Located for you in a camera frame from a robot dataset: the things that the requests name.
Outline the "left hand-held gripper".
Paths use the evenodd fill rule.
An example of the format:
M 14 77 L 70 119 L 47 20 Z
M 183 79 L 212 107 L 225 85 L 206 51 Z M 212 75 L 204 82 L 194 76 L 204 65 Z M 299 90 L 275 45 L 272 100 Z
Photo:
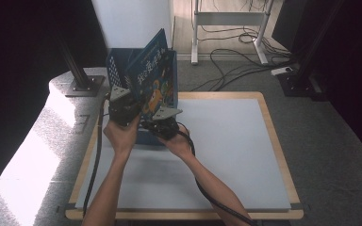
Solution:
M 111 121 L 127 126 L 140 113 L 141 103 L 129 89 L 113 86 L 109 96 L 108 114 Z

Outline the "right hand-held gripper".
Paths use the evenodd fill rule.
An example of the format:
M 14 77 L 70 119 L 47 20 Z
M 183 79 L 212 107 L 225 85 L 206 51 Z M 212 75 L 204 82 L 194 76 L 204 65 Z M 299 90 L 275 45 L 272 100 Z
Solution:
M 148 121 L 143 121 L 141 126 L 156 137 L 165 140 L 172 139 L 179 131 L 176 116 L 182 113 L 181 109 L 161 106 Z

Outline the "colourful picture book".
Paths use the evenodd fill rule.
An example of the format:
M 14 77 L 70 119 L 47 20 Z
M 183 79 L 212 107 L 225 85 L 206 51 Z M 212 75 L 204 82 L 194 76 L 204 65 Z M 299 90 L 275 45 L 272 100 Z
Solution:
M 126 68 L 126 83 L 141 103 L 141 117 L 150 121 L 161 106 L 177 106 L 175 51 L 161 28 Z

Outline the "person's right hand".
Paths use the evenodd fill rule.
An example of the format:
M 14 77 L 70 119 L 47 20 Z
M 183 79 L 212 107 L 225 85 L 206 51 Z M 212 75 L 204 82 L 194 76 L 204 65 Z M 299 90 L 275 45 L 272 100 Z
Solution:
M 166 140 L 159 138 L 158 140 L 163 143 L 174 155 L 182 160 L 193 157 L 193 148 L 190 144 L 189 131 L 183 124 L 178 124 L 179 130 L 175 137 Z

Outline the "person's left hand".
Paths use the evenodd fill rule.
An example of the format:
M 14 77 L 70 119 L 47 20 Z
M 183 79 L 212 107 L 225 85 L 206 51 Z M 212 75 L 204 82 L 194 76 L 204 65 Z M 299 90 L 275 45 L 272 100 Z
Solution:
M 121 126 L 115 121 L 109 121 L 103 132 L 114 150 L 116 158 L 127 159 L 133 149 L 136 139 L 140 115 L 127 126 Z

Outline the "pale grey table mat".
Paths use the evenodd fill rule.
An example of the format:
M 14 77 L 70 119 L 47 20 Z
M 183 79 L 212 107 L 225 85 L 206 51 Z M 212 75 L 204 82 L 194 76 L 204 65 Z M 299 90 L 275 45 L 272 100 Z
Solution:
M 252 212 L 291 208 L 256 99 L 186 99 L 177 120 L 190 130 L 197 159 Z M 137 144 L 126 164 L 123 210 L 208 210 L 189 168 L 163 145 Z

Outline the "white upright panel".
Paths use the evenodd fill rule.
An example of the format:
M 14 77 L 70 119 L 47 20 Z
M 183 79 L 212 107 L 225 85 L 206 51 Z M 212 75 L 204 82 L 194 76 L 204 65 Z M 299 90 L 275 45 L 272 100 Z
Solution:
M 91 0 L 107 48 L 142 48 L 161 29 L 173 47 L 173 0 Z

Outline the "white power strip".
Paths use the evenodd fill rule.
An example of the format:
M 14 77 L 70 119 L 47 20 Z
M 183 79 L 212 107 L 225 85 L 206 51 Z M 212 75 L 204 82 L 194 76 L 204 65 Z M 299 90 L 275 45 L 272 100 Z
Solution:
M 291 67 L 283 67 L 283 68 L 271 70 L 271 75 L 276 76 L 278 74 L 290 73 L 292 71 L 293 71 L 293 69 Z

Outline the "dark curtain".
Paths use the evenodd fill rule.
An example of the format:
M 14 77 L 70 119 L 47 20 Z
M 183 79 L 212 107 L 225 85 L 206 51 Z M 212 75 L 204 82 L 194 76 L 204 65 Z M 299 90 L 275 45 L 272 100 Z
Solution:
M 362 0 L 345 0 L 327 36 L 332 105 L 362 142 Z

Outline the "black metal stand post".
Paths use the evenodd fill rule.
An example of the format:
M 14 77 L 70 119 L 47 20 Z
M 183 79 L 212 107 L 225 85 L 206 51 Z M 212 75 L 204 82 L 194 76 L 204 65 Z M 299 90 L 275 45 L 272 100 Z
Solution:
M 73 75 L 73 82 L 65 93 L 66 97 L 95 97 L 103 85 L 103 75 L 87 75 L 84 69 L 74 59 L 65 39 L 57 29 L 53 29 L 52 35 L 56 40 L 59 50 Z
M 316 94 L 310 82 L 316 54 L 345 0 L 285 0 L 273 37 L 291 52 L 297 71 L 277 75 L 288 97 Z

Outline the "white metal stand frame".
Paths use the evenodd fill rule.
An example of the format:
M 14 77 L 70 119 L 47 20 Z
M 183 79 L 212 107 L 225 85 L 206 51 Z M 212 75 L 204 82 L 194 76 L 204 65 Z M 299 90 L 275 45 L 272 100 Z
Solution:
M 191 45 L 191 64 L 198 64 L 198 26 L 199 25 L 249 25 L 258 26 L 257 37 L 253 40 L 253 45 L 260 63 L 268 64 L 264 53 L 264 44 L 262 43 L 264 33 L 271 16 L 274 0 L 266 0 L 263 11 L 254 12 L 205 12 L 199 10 L 200 0 L 195 0 L 192 12 L 192 45 Z

